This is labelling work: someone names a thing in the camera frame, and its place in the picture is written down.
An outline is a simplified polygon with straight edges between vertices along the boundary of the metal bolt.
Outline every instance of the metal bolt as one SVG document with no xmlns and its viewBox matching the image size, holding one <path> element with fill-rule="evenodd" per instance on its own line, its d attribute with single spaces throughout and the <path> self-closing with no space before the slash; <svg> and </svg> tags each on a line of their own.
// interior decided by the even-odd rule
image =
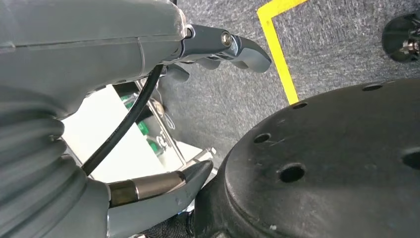
<svg viewBox="0 0 420 238">
<path fill-rule="evenodd" d="M 232 39 L 230 38 L 230 33 L 227 31 L 224 31 L 221 35 L 222 44 L 224 46 L 229 47 L 232 44 Z"/>
<path fill-rule="evenodd" d="M 419 51 L 419 43 L 413 39 L 405 40 L 403 42 L 403 47 L 400 49 L 404 54 L 415 54 Z"/>
</svg>

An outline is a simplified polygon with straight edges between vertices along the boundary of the robotic arm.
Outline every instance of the robotic arm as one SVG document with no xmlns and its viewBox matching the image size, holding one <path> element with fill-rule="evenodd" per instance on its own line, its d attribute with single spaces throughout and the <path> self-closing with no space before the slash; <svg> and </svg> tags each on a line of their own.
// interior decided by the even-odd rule
<svg viewBox="0 0 420 238">
<path fill-rule="evenodd" d="M 211 162 L 148 180 L 94 181 L 62 155 L 60 119 L 89 93 L 147 77 L 157 64 L 185 80 L 174 63 L 221 61 L 256 72 L 271 63 L 248 39 L 187 25 L 165 0 L 0 0 L 0 237 L 126 238 L 182 211 Z"/>
</svg>

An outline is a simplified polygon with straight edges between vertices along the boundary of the black round platform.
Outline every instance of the black round platform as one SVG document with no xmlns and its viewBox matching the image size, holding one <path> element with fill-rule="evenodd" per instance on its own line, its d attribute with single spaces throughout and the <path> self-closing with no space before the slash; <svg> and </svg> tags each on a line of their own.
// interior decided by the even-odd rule
<svg viewBox="0 0 420 238">
<path fill-rule="evenodd" d="M 358 85 L 251 129 L 196 199 L 196 237 L 420 234 L 420 80 Z"/>
</svg>

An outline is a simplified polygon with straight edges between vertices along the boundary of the yellow line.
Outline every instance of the yellow line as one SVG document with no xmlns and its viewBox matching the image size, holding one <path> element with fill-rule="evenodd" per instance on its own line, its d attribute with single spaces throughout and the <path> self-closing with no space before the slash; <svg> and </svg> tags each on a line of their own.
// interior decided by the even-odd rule
<svg viewBox="0 0 420 238">
<path fill-rule="evenodd" d="M 283 84 L 284 92 L 286 93 L 289 104 L 296 103 L 299 99 L 292 77 L 290 76 L 289 68 L 287 67 L 286 59 L 284 58 L 272 18 L 306 1 L 307 0 L 272 0 L 260 7 L 257 11 L 262 30 L 267 38 L 268 47 L 270 48 L 273 56 L 277 72 L 280 76 L 280 81 Z"/>
</svg>

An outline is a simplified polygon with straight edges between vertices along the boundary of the black caster wheel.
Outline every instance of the black caster wheel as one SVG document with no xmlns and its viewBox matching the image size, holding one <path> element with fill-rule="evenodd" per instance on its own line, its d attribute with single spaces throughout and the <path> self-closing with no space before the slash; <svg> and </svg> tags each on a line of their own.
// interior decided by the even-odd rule
<svg viewBox="0 0 420 238">
<path fill-rule="evenodd" d="M 417 61 L 419 57 L 420 12 L 394 18 L 382 32 L 382 47 L 397 62 Z"/>
</svg>

